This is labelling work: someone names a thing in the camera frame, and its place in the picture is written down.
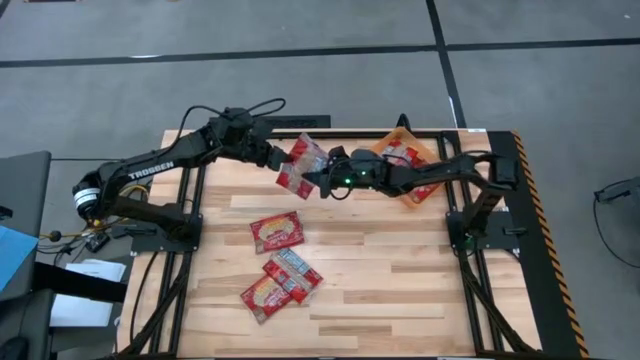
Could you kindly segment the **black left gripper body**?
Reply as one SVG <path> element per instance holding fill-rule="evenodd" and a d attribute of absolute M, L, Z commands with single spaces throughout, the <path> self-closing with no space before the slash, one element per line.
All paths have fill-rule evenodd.
<path fill-rule="evenodd" d="M 269 142 L 270 130 L 251 131 L 247 140 L 247 161 L 261 168 L 280 169 L 286 162 L 286 152 Z"/>

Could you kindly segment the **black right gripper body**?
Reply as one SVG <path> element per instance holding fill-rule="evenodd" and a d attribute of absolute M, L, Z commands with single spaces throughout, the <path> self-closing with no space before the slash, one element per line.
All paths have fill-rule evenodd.
<path fill-rule="evenodd" d="M 351 155 L 329 155 L 329 186 L 339 188 L 389 190 L 392 164 L 376 153 L 357 149 Z"/>

